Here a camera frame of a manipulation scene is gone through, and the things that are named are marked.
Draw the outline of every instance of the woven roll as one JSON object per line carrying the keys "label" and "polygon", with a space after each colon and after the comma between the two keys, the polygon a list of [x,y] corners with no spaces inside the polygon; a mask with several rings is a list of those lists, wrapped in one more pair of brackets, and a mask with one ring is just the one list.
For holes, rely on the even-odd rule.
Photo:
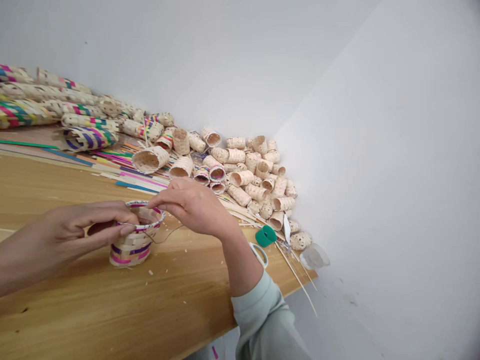
{"label": "woven roll", "polygon": [[0,102],[0,129],[53,124],[55,114],[32,100]]}
{"label": "woven roll", "polygon": [[283,176],[285,175],[285,167],[284,166],[280,166],[278,164],[274,164],[273,167],[271,168],[271,172],[272,174],[274,175],[278,175],[278,176]]}
{"label": "woven roll", "polygon": [[121,131],[134,138],[145,139],[146,136],[152,143],[156,142],[164,130],[163,126],[160,123],[151,120],[145,121],[145,125],[128,119],[123,122]]}
{"label": "woven roll", "polygon": [[272,162],[273,164],[278,164],[280,162],[280,154],[278,151],[267,152],[265,155],[262,155],[262,157],[265,160]]}
{"label": "woven roll", "polygon": [[225,185],[223,182],[212,181],[209,186],[215,195],[221,195],[225,192]]}
{"label": "woven roll", "polygon": [[213,130],[208,126],[205,126],[201,130],[201,137],[206,142],[206,144],[211,148],[216,148],[220,144],[220,141],[222,140],[220,135],[218,135],[215,130]]}
{"label": "woven roll", "polygon": [[266,149],[269,153],[277,151],[277,142],[273,139],[266,142]]}
{"label": "woven roll", "polygon": [[234,172],[230,179],[234,186],[239,187],[250,184],[254,179],[254,174],[250,170]]}
{"label": "woven roll", "polygon": [[220,147],[212,147],[210,149],[210,154],[222,164],[225,164],[229,159],[230,153],[228,150],[222,149]]}
{"label": "woven roll", "polygon": [[70,150],[74,153],[106,148],[119,140],[115,132],[93,127],[64,128],[55,131],[52,138],[61,141],[59,146],[61,150]]}
{"label": "woven roll", "polygon": [[156,122],[162,124],[164,127],[171,127],[175,125],[174,117],[169,112],[160,112],[150,115]]}
{"label": "woven roll", "polygon": [[49,85],[56,88],[68,88],[76,90],[78,92],[92,94],[92,90],[89,87],[82,85],[78,82],[68,80],[67,78],[57,76],[42,68],[37,69],[38,82],[43,85]]}
{"label": "woven roll", "polygon": [[267,142],[265,141],[265,136],[257,136],[252,139],[251,144],[256,152],[264,155],[268,152]]}
{"label": "woven roll", "polygon": [[252,201],[250,195],[243,191],[241,187],[231,185],[228,188],[227,193],[238,203],[238,205],[244,208],[246,208]]}
{"label": "woven roll", "polygon": [[190,153],[189,133],[184,129],[173,131],[173,149],[180,155]]}
{"label": "woven roll", "polygon": [[293,250],[303,250],[312,244],[312,238],[304,231],[290,237],[290,245]]}
{"label": "woven roll", "polygon": [[208,186],[210,184],[210,168],[208,166],[201,166],[193,172],[193,179],[202,185]]}
{"label": "woven roll", "polygon": [[293,209],[295,199],[293,197],[277,197],[273,199],[273,208],[275,211],[285,211]]}
{"label": "woven roll", "polygon": [[273,230],[280,231],[284,225],[284,215],[285,213],[283,211],[274,211],[266,223]]}
{"label": "woven roll", "polygon": [[147,147],[131,157],[133,167],[142,174],[152,174],[169,163],[169,153],[160,146]]}
{"label": "woven roll", "polygon": [[258,186],[254,186],[252,184],[248,184],[247,186],[245,186],[245,192],[248,195],[250,195],[250,197],[252,199],[257,200],[260,203],[265,203],[265,202],[269,201],[269,199],[270,199],[270,192],[268,190],[260,188]]}
{"label": "woven roll", "polygon": [[3,82],[32,84],[35,80],[23,67],[0,65],[0,83]]}
{"label": "woven roll", "polygon": [[274,208],[272,204],[270,204],[270,202],[268,201],[261,206],[260,216],[265,220],[268,220],[272,216],[273,212],[274,212]]}
{"label": "woven roll", "polygon": [[165,218],[163,210],[148,209],[148,201],[129,201],[126,203],[130,211],[140,220],[135,230],[115,241],[110,247],[110,263],[118,268],[132,267],[141,264],[150,254],[153,238],[159,231]]}
{"label": "woven roll", "polygon": [[226,140],[226,147],[229,149],[244,149],[245,138],[244,137],[229,137]]}
{"label": "woven roll", "polygon": [[170,179],[187,177],[192,175],[194,163],[192,159],[187,156],[179,157],[171,166]]}
{"label": "woven roll", "polygon": [[265,179],[268,173],[269,165],[264,160],[260,160],[256,165],[255,175],[257,175],[260,179]]}
{"label": "woven roll", "polygon": [[198,153],[203,154],[207,149],[207,144],[196,131],[190,131],[188,133],[188,142],[190,143],[190,147]]}

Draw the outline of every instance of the sleeve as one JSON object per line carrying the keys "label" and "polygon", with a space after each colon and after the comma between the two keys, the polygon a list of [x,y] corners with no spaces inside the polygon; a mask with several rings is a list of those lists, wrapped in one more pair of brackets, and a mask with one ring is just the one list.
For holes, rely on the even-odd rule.
{"label": "sleeve", "polygon": [[232,297],[231,302],[240,327],[237,360],[311,359],[295,328],[294,314],[266,271],[249,293]]}

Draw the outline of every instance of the wooden tabletop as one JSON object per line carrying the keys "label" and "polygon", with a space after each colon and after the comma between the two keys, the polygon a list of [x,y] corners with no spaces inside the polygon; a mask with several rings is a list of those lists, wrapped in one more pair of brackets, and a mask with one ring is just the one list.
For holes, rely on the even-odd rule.
{"label": "wooden tabletop", "polygon": [[[55,207],[150,198],[88,170],[5,154],[0,167],[0,240]],[[0,298],[0,358],[183,359],[234,328],[220,242],[180,226],[168,215],[152,254],[132,269],[114,268],[104,248]],[[243,232],[255,242],[255,229]],[[265,252],[283,295],[299,289],[279,250]],[[300,264],[290,262],[307,283]]]}

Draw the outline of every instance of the woven cylinder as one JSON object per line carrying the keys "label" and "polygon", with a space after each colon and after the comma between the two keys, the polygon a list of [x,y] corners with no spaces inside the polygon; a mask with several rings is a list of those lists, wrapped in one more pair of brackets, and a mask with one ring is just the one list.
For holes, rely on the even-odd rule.
{"label": "woven cylinder", "polygon": [[274,151],[277,151],[277,142],[273,139],[271,140],[268,140],[266,142],[266,149],[267,151],[270,153],[270,152],[274,152]]}
{"label": "woven cylinder", "polygon": [[228,188],[227,193],[238,203],[238,205],[244,208],[252,201],[250,195],[243,191],[241,187],[232,185]]}
{"label": "woven cylinder", "polygon": [[208,186],[210,184],[210,168],[201,166],[193,172],[193,179],[202,185]]}
{"label": "woven cylinder", "polygon": [[264,160],[260,160],[256,165],[255,175],[257,175],[260,179],[265,179],[268,173],[269,165]]}
{"label": "woven cylinder", "polygon": [[207,144],[196,131],[190,131],[188,133],[188,142],[190,143],[190,147],[198,153],[203,154],[207,149]]}
{"label": "woven cylinder", "polygon": [[226,147],[229,149],[244,149],[245,138],[244,137],[229,137],[226,140]]}
{"label": "woven cylinder", "polygon": [[312,244],[312,238],[304,231],[290,236],[290,245],[293,250],[303,250]]}
{"label": "woven cylinder", "polygon": [[135,230],[123,236],[111,245],[110,263],[118,268],[132,267],[141,264],[150,254],[153,238],[159,231],[165,218],[163,210],[147,208],[148,201],[129,201],[126,203],[130,211],[140,220]]}
{"label": "woven cylinder", "polygon": [[278,176],[283,176],[285,175],[285,167],[284,166],[280,166],[278,164],[274,164],[273,167],[271,168],[271,172],[272,174],[274,175],[278,175]]}
{"label": "woven cylinder", "polygon": [[272,206],[272,204],[270,204],[270,202],[266,202],[264,203],[262,206],[261,206],[261,209],[260,209],[260,216],[262,218],[264,218],[265,220],[268,220],[270,219],[270,217],[272,216],[272,213],[274,212],[274,207]]}
{"label": "woven cylinder", "polygon": [[268,190],[260,188],[258,186],[254,186],[252,184],[248,184],[247,186],[245,186],[245,192],[248,195],[250,195],[250,197],[252,199],[257,200],[260,203],[265,203],[270,199],[270,192]]}
{"label": "woven cylinder", "polygon": [[104,120],[98,117],[89,117],[72,113],[64,114],[61,117],[61,124],[66,128],[85,127],[107,129],[108,131],[116,133],[119,131],[119,125],[113,120]]}
{"label": "woven cylinder", "polygon": [[78,82],[68,80],[67,78],[57,76],[42,68],[37,69],[38,82],[43,85],[49,85],[57,88],[68,88],[76,90],[78,92],[92,94],[92,90],[89,87],[82,85]]}
{"label": "woven cylinder", "polygon": [[210,149],[210,154],[219,162],[222,164],[225,164],[227,160],[229,159],[230,153],[228,150],[222,149],[220,147],[212,147]]}
{"label": "woven cylinder", "polygon": [[131,157],[133,167],[142,174],[152,174],[169,163],[169,153],[160,146],[147,147]]}
{"label": "woven cylinder", "polygon": [[56,132],[54,139],[60,140],[61,150],[71,152],[102,149],[115,144],[119,137],[115,132],[93,127],[69,127]]}
{"label": "woven cylinder", "polygon": [[273,164],[278,164],[280,162],[280,154],[278,151],[271,151],[267,152],[265,155],[262,155],[262,157],[269,161],[272,162],[272,169],[273,169]]}
{"label": "woven cylinder", "polygon": [[271,198],[281,198],[285,194],[285,189],[287,188],[288,180],[286,177],[279,176],[275,181],[275,186],[271,192]]}
{"label": "woven cylinder", "polygon": [[0,83],[3,82],[32,84],[35,80],[23,67],[0,65]]}
{"label": "woven cylinder", "polygon": [[215,195],[221,195],[225,192],[225,185],[223,182],[212,181],[209,186]]}
{"label": "woven cylinder", "polygon": [[265,136],[257,136],[252,139],[251,144],[256,152],[264,155],[268,152],[267,142],[265,141]]}
{"label": "woven cylinder", "polygon": [[275,211],[285,211],[293,209],[295,199],[293,197],[277,197],[273,199],[273,208]]}
{"label": "woven cylinder", "polygon": [[189,178],[192,175],[194,163],[192,159],[187,156],[179,157],[171,166],[170,179]]}
{"label": "woven cylinder", "polygon": [[0,102],[0,129],[19,126],[54,124],[58,121],[53,112],[35,101],[15,100]]}
{"label": "woven cylinder", "polygon": [[266,223],[273,230],[280,231],[284,225],[284,215],[285,213],[283,211],[274,211]]}
{"label": "woven cylinder", "polygon": [[230,179],[234,186],[239,187],[250,184],[254,179],[254,174],[250,170],[234,172]]}
{"label": "woven cylinder", "polygon": [[218,135],[215,130],[213,130],[208,126],[205,126],[201,130],[201,137],[206,142],[206,144],[211,148],[216,148],[220,144],[220,141],[222,140],[220,135]]}

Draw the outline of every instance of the woven basket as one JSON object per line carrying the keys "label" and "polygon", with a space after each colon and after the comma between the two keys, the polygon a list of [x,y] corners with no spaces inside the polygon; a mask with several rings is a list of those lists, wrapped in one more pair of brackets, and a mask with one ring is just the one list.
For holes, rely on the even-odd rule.
{"label": "woven basket", "polygon": [[118,268],[132,267],[141,264],[150,254],[153,238],[159,231],[165,218],[163,210],[147,208],[148,201],[129,201],[126,205],[140,220],[135,230],[121,237],[111,245],[110,263]]}
{"label": "woven basket", "polygon": [[194,163],[191,158],[187,156],[179,157],[171,166],[170,179],[189,178],[192,175]]}
{"label": "woven basket", "polygon": [[169,153],[160,146],[147,147],[131,157],[133,167],[142,174],[152,174],[169,163]]}

